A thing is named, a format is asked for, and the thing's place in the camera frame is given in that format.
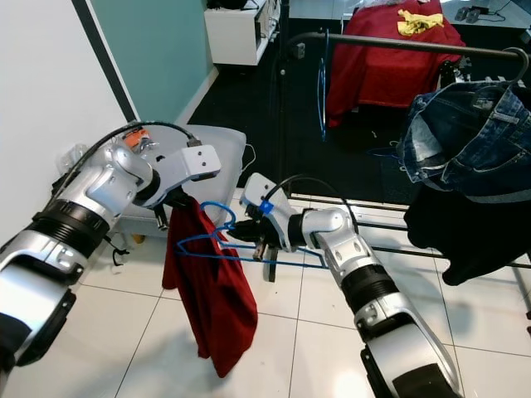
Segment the white shelf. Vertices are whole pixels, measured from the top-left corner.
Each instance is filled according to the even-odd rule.
[[[252,10],[208,9],[205,11],[208,42],[215,64],[256,66],[266,51],[280,20],[280,0],[248,1]],[[256,40],[255,23],[261,26]]]

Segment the metal pole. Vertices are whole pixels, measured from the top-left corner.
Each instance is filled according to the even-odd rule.
[[[286,118],[286,97],[288,95],[287,87],[287,64],[288,64],[288,51],[290,49],[290,0],[281,0],[280,5],[280,56],[278,64],[279,84],[280,84],[280,96],[279,96],[279,115],[278,115],[278,158],[279,158],[279,171],[278,182],[283,181],[286,178],[286,158],[287,158],[287,118]]]
[[[324,38],[325,38],[324,33],[318,33],[318,32],[302,33],[300,35],[292,37],[288,41],[287,46],[292,46],[295,43],[298,43],[300,41],[304,41],[307,39],[324,40]],[[353,45],[358,45],[358,46],[372,46],[372,47],[383,47],[383,48],[396,48],[400,50],[437,52],[440,54],[457,54],[460,56],[487,56],[490,58],[500,58],[500,59],[512,60],[512,61],[522,60],[522,57],[514,52],[501,51],[501,50],[490,50],[487,48],[448,46],[446,44],[425,43],[422,41],[407,41],[407,40],[396,40],[396,39],[384,39],[381,37],[349,36],[349,35],[338,35],[338,34],[329,34],[329,39],[330,41],[335,41],[337,43],[353,44]]]

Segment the red cloth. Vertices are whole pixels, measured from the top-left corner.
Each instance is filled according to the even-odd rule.
[[[353,15],[344,34],[465,45],[446,19],[444,27],[433,27],[410,37],[402,36],[397,28],[397,22],[404,21],[398,15],[400,9],[422,15],[442,12],[439,0],[426,4],[406,0],[395,6],[364,8]],[[436,89],[442,62],[455,62],[459,58],[429,52],[338,44],[326,99],[330,127],[340,124],[343,115],[359,104],[408,107],[416,95]]]
[[[258,323],[256,302],[239,260],[176,255],[178,241],[211,234],[216,227],[195,200],[185,209],[173,209],[164,263],[163,288],[179,289],[201,358],[212,357],[224,377],[251,346]],[[193,240],[188,251],[237,257],[235,250],[219,249],[214,239]]]

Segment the teal wall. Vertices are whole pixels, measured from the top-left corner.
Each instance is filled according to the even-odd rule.
[[[91,0],[141,119],[174,122],[212,70],[206,0]]]

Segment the gray seat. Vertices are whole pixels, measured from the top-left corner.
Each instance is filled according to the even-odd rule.
[[[232,129],[212,126],[188,125],[186,129],[200,138],[203,143],[210,144],[216,149],[217,156],[222,163],[222,170],[214,178],[199,182],[186,182],[183,185],[183,190],[199,203],[219,201],[229,206],[241,174],[241,158],[246,147],[245,134]],[[187,140],[180,133],[173,133],[172,130],[159,126],[150,126],[149,132],[153,140],[160,143],[163,154],[186,147]],[[169,219],[172,209],[165,206],[165,210]],[[217,226],[220,226],[227,217],[226,212],[219,207],[208,206],[205,210]],[[118,231],[127,234],[161,237],[167,235],[166,232],[158,230],[157,222],[151,210],[135,205],[127,208],[119,220],[117,228]]]

